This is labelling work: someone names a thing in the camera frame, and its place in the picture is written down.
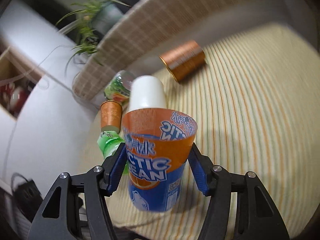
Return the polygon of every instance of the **qr code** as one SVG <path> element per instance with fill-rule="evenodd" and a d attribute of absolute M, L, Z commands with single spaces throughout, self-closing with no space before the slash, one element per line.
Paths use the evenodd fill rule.
<path fill-rule="evenodd" d="M 171 183 L 169 185 L 168 192 L 173 191 L 174 189 L 176 189 L 179 186 L 179 183 L 180 183 L 180 179 L 177 179 L 175 182 Z"/>

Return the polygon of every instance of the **orange and blue cup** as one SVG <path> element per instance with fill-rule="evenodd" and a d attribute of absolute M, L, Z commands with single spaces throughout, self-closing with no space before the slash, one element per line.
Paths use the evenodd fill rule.
<path fill-rule="evenodd" d="M 122 121 L 129 163 L 129 195 L 139 210 L 163 212 L 176 203 L 183 170 L 196 136 L 188 115 L 144 108 Z"/>

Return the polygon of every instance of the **beige plaid upholstery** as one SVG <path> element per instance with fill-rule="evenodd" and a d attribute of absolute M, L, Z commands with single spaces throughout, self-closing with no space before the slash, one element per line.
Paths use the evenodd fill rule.
<path fill-rule="evenodd" d="M 76 77 L 73 91 L 91 100 L 116 72 L 146 52 L 209 14 L 246 1 L 250 0 L 139 1 L 100 42 L 95 58 Z"/>

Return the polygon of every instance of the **white cup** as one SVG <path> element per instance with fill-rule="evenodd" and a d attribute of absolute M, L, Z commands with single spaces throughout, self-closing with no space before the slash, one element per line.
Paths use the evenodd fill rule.
<path fill-rule="evenodd" d="M 132 82 L 127 112 L 142 108 L 167 108 L 164 86 L 154 76 L 140 76 Z"/>

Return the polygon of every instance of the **green bottle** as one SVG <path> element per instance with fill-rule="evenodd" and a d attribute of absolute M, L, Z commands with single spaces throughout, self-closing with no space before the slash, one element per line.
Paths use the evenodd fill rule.
<path fill-rule="evenodd" d="M 98 138 L 98 146 L 104 158 L 112 156 L 124 140 L 115 131 L 103 131 Z M 128 164 L 126 163 L 123 174 L 128 174 Z"/>

